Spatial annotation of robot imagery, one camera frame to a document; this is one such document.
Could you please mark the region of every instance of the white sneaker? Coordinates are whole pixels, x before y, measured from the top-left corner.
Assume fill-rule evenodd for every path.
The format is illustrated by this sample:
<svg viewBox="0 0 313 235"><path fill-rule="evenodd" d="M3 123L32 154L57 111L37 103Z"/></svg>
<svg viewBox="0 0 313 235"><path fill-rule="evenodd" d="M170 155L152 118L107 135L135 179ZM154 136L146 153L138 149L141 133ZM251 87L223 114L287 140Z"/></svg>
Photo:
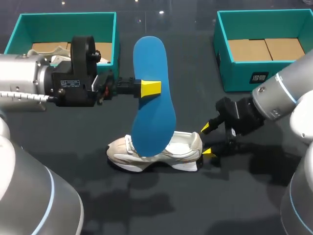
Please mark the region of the white sneaker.
<svg viewBox="0 0 313 235"><path fill-rule="evenodd" d="M202 154L202 141L198 133L175 131L170 143L153 157L141 157L136 153L132 138L126 135L109 144L107 156L114 164L125 170L141 172L155 162L163 162L172 168L197 171L196 161Z"/></svg>

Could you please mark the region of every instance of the shoe sole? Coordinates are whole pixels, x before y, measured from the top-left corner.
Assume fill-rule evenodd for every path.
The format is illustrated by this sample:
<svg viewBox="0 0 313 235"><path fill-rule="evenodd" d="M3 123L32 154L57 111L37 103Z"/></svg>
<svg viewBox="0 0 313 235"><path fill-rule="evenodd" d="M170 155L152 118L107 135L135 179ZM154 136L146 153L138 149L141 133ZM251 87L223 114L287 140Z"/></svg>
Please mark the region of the shoe sole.
<svg viewBox="0 0 313 235"><path fill-rule="evenodd" d="M140 165L124 165L121 163L116 163L112 161L110 158L108 159L110 160L110 162L112 162L116 166L124 170L131 171L131 172L142 172L148 166L153 164L153 163L146 163L146 164L140 164ZM169 166L171 166L172 168L176 170L183 170L183 171L190 171L190 172L195 172L198 170L197 161L190 162L190 163L167 163L167 162L163 162L163 163L168 164Z"/></svg>

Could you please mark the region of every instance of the dark gray table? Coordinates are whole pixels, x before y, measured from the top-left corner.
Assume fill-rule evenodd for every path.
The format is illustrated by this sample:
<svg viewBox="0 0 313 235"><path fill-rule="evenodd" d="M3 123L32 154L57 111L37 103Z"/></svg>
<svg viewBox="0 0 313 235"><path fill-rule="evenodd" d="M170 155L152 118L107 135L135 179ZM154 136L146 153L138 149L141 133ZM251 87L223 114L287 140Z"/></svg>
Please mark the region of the dark gray table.
<svg viewBox="0 0 313 235"><path fill-rule="evenodd" d="M217 10L307 8L300 0L2 0L0 52L18 14L117 11L121 76L134 75L136 41L158 36L165 44L177 130L199 131L216 115L225 94L212 35ZM80 193L86 235L282 235L279 205L305 147L288 118L268 123L244 141L252 151L205 163L196 173L156 166L142 174L110 167L105 147L130 132L137 100L119 96L103 107L48 107L45 113L10 114L12 139Z"/></svg>

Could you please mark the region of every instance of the shoe lace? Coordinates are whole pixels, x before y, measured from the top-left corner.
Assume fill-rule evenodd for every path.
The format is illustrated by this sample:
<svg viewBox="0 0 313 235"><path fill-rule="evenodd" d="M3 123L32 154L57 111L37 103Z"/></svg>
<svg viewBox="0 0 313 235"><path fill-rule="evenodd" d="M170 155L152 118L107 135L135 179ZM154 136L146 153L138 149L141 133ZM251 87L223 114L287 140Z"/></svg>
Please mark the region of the shoe lace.
<svg viewBox="0 0 313 235"><path fill-rule="evenodd" d="M130 135L125 136L125 144L126 144L126 151L128 153L133 154L134 152L136 152Z"/></svg>

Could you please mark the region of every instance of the blue insole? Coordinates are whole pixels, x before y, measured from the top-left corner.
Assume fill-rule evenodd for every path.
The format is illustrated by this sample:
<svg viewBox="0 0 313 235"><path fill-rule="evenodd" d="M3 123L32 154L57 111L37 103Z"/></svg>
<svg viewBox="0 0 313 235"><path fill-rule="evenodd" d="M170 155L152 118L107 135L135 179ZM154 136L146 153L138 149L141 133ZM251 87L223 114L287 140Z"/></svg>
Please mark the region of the blue insole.
<svg viewBox="0 0 313 235"><path fill-rule="evenodd" d="M151 157L162 152L176 127L167 70L167 57L162 41L156 37L138 40L133 54L135 78L161 81L161 95L139 100L132 128L132 141L140 156Z"/></svg>

